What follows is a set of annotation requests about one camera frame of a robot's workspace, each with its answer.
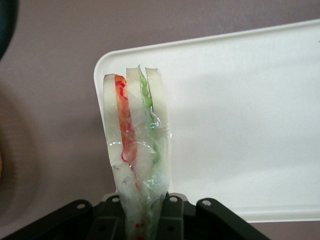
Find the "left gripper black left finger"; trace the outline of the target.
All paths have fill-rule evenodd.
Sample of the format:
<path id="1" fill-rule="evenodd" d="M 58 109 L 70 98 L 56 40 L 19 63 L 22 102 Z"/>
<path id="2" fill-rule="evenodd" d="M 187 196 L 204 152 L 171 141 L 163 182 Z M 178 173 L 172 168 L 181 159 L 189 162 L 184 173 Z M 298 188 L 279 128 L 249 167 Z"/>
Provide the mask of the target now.
<path id="1" fill-rule="evenodd" d="M 93 208 L 91 240 L 125 240 L 125 213 L 118 193 L 108 193 Z"/>

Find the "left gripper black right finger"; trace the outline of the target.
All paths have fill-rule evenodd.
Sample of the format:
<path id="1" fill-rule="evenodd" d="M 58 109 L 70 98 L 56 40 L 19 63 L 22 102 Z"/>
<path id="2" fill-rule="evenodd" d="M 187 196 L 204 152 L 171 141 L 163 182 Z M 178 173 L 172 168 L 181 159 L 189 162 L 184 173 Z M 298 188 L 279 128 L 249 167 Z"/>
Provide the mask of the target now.
<path id="1" fill-rule="evenodd" d="M 188 225 L 196 216 L 196 206 L 181 193 L 167 193 L 162 204 L 156 240 L 186 240 Z"/>

